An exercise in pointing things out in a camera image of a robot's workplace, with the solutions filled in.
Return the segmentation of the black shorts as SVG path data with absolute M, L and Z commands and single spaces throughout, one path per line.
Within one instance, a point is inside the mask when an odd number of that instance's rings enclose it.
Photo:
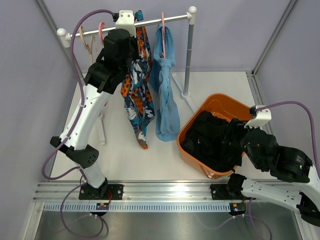
M 182 149 L 216 172 L 228 172 L 234 166 L 241 166 L 243 151 L 242 154 L 234 151 L 221 155 L 221 136 L 229 122 L 209 111 L 202 111 L 186 131 Z

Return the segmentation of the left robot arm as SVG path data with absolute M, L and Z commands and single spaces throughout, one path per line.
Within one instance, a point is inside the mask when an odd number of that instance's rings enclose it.
M 87 184 L 83 191 L 93 199 L 108 194 L 108 180 L 97 163 L 99 151 L 88 144 L 98 116 L 129 74 L 132 61 L 138 58 L 137 40 L 125 29 L 111 30 L 103 40 L 103 49 L 88 68 L 79 104 L 67 128 L 53 136 L 50 144 L 59 147 L 81 170 Z

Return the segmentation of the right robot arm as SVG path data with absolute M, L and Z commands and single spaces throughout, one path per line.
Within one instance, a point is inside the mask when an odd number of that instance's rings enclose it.
M 238 173 L 232 173 L 226 184 L 211 192 L 220 200 L 260 199 L 284 207 L 316 227 L 320 225 L 320 178 L 312 160 L 301 150 L 282 146 L 276 137 L 259 127 L 248 128 L 234 118 L 228 124 L 230 137 L 248 156 L 253 166 L 282 182 L 292 183 L 296 190 L 283 190 L 258 183 Z

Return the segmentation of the beige wooden hanger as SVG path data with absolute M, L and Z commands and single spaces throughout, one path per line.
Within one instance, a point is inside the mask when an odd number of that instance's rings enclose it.
M 94 44 L 96 42 L 95 40 L 95 36 L 91 36 L 90 42 L 88 43 L 85 39 L 84 36 L 84 27 L 81 25 L 78 29 L 78 33 L 80 34 L 80 39 L 81 42 L 84 46 L 84 48 L 87 50 L 88 54 L 89 54 L 89 58 L 90 58 L 90 63 L 93 64 L 94 59 L 93 59 L 93 48 L 94 48 Z

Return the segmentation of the colourful patterned shorts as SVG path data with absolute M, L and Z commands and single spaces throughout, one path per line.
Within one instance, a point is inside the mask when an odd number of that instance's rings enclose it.
M 147 126 L 155 117 L 153 99 L 148 81 L 153 66 L 151 46 L 145 26 L 136 28 L 138 59 L 132 61 L 130 72 L 122 82 L 120 93 L 124 110 L 133 128 L 139 146 L 146 150 Z

